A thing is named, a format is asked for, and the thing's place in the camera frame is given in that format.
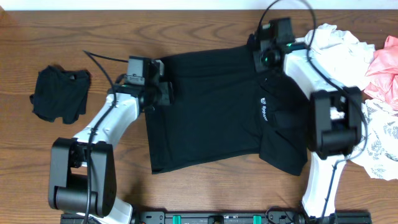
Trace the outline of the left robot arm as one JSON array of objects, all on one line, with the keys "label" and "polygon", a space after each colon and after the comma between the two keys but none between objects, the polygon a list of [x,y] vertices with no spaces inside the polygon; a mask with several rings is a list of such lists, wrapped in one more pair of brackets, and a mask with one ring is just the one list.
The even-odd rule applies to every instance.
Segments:
[{"label": "left robot arm", "polygon": [[61,223],[139,223],[133,206],[117,197],[114,149],[139,115],[173,103],[173,87],[159,59],[131,56],[111,83],[105,104],[74,137],[52,146],[49,205]]}]

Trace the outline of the black polo shirt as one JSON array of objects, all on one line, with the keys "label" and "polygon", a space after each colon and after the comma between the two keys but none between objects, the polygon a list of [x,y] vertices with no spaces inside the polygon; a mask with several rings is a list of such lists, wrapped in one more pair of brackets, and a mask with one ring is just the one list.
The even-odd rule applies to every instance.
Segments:
[{"label": "black polo shirt", "polygon": [[246,154],[301,174],[309,101],[290,77],[256,72],[246,45],[162,62],[175,100],[145,113],[153,174]]}]

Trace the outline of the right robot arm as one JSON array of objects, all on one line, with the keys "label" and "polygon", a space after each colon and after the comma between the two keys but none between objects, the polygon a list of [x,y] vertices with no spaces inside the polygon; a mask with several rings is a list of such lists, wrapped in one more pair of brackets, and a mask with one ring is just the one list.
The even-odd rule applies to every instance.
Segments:
[{"label": "right robot arm", "polygon": [[302,223],[356,223],[359,215],[336,212],[335,197],[347,160],[367,126],[361,92],[333,79],[322,68],[313,42],[297,41],[290,18],[260,23],[251,37],[257,72],[281,69],[309,100],[307,148],[311,152],[307,189],[301,200]]}]

